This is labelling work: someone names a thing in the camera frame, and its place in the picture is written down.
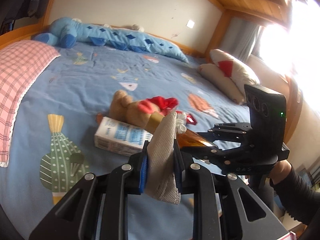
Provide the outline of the person's right forearm black sleeve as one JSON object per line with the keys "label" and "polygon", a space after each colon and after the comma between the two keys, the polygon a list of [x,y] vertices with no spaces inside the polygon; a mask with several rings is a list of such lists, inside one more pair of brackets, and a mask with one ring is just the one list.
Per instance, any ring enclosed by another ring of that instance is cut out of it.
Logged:
{"label": "person's right forearm black sleeve", "polygon": [[295,220],[319,227],[319,193],[290,168],[289,173],[280,181],[270,178],[270,185],[280,198],[282,205]]}

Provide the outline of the person's right hand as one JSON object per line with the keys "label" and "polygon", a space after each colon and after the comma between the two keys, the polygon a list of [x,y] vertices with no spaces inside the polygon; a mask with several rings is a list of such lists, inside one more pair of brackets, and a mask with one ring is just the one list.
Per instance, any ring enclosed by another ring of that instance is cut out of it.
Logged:
{"label": "person's right hand", "polygon": [[282,160],[276,162],[271,172],[268,175],[268,178],[272,180],[274,185],[283,181],[291,172],[292,165],[287,160]]}

